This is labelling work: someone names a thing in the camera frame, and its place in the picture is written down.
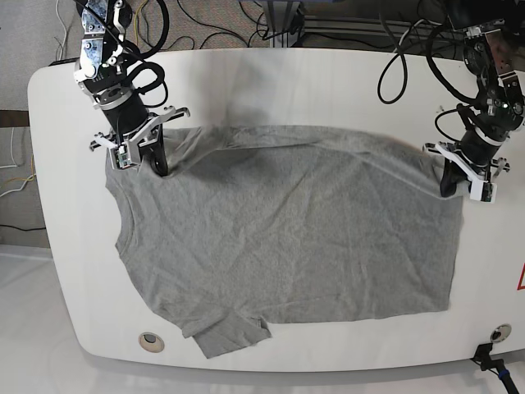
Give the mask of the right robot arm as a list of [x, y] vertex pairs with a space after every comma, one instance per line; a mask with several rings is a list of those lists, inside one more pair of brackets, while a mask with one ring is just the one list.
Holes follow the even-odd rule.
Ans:
[[188, 108], [174, 108], [165, 100], [146, 104], [142, 97], [167, 87], [164, 69], [151, 61], [167, 40], [169, 12], [159, 2], [162, 31], [158, 42], [148, 51], [126, 39], [133, 11], [126, 1], [79, 1], [84, 36], [74, 78], [93, 106], [102, 111], [109, 123], [108, 133], [99, 132], [90, 150], [105, 148], [112, 167], [126, 170], [148, 161], [159, 176], [166, 176], [163, 126], [189, 115]]

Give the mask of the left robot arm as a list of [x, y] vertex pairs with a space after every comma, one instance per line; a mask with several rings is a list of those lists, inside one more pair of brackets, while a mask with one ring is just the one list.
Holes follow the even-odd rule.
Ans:
[[[465, 128], [459, 140], [425, 144], [425, 150], [440, 155], [444, 168], [440, 193], [452, 197], [461, 183], [472, 200], [495, 200], [493, 180], [509, 170], [497, 152], [510, 134], [524, 122], [524, 97], [513, 59], [524, 45], [522, 1], [445, 1], [445, 21], [427, 36], [425, 58], [431, 73], [459, 102], [454, 112]], [[433, 44], [447, 30], [462, 33], [463, 63], [477, 79], [477, 94], [460, 93], [441, 73], [433, 56]]]

